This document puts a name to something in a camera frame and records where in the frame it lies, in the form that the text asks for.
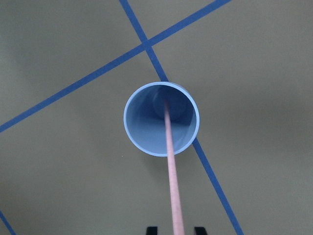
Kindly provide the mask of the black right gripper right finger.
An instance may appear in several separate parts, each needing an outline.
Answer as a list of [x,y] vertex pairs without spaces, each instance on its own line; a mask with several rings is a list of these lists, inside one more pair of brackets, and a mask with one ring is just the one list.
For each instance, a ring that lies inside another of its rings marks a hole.
[[205,227],[194,227],[194,235],[206,235]]

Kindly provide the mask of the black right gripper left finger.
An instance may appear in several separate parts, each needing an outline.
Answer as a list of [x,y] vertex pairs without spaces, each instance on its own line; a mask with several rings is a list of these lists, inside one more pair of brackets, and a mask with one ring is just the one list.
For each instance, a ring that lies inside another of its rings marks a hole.
[[147,227],[146,235],[158,235],[158,227]]

